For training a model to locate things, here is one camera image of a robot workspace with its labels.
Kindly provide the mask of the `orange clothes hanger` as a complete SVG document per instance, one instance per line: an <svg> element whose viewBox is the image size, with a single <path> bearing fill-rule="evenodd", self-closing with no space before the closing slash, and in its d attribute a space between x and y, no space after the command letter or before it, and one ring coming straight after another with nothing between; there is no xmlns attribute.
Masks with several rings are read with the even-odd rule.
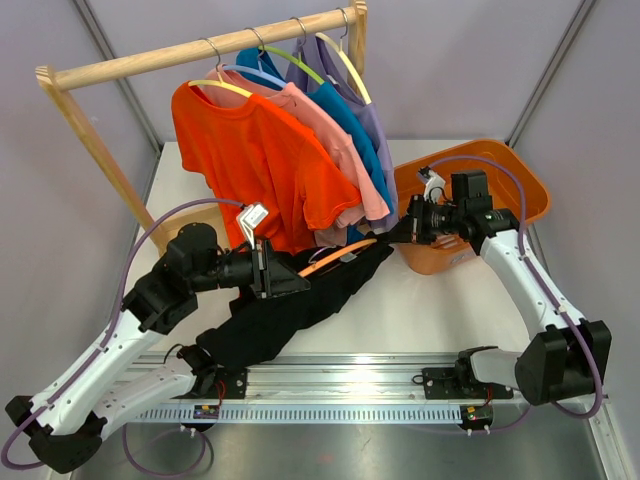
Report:
<svg viewBox="0 0 640 480"><path fill-rule="evenodd" d="M355 252L356 250L360 250L363 249L365 247L368 247L372 244L375 244L377 242L377 240L375 238L369 238L369 239L364 239L361 240L359 242L353 243L351 245L347 245L345 247L340 248L339 250L329 254L328 256L316 261L315 263L310 264L308 267L302 269L301 271L298 272L298 275L302 278L306 278L309 275L315 273L316 271L326 267L327 265L330 265L332 263L334 263L335 261L338 261L341 257L343 257L344 255L348 254L348 253L352 253Z"/></svg>

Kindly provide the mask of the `black t shirt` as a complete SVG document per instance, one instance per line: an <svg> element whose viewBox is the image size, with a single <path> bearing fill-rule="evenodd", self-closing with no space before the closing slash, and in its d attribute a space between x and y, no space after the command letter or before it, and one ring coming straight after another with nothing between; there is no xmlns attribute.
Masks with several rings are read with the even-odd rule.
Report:
<svg viewBox="0 0 640 480"><path fill-rule="evenodd" d="M310 275L311 288L281 297L259 299L247 287L229 303L231 316L196 337L196 345L227 369L242 369L272 360L299 330L340 312L372 279L392 253L389 233L365 236L374 244L348 262L338 261Z"/></svg>

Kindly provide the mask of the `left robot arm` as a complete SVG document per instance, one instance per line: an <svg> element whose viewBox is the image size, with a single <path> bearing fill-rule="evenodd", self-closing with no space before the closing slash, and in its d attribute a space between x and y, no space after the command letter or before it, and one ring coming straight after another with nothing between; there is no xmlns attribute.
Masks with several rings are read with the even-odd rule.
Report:
<svg viewBox="0 0 640 480"><path fill-rule="evenodd" d="M309 289L267 240L251 250L220 250L214 228L183 227L152 270L124 297L102 337L47 389L16 396L5 411L40 464L69 473L86 463L121 426L159 403L208 396L217 364L197 345L181 348L129 386L115 381L140 355L198 308L200 292L248 287L260 298Z"/></svg>

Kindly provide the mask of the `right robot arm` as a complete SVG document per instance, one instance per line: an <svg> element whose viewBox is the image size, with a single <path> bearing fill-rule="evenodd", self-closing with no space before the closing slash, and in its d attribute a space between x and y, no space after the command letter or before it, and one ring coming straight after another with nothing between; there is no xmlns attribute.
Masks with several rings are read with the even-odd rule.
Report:
<svg viewBox="0 0 640 480"><path fill-rule="evenodd" d="M612 335L602 321L590 322L543 271L524 235L525 217L497 209L482 170L455 172L452 198L437 195L443 179L430 167L420 169L425 190L409 201L405 215L388 233L390 243L430 245L443 235L469 243L497 275L519 311L530 342L522 352L477 347L460 353L454 371L456 389L476 396L488 384L520 392L539 406L585 395L594 398L585 412L600 409Z"/></svg>

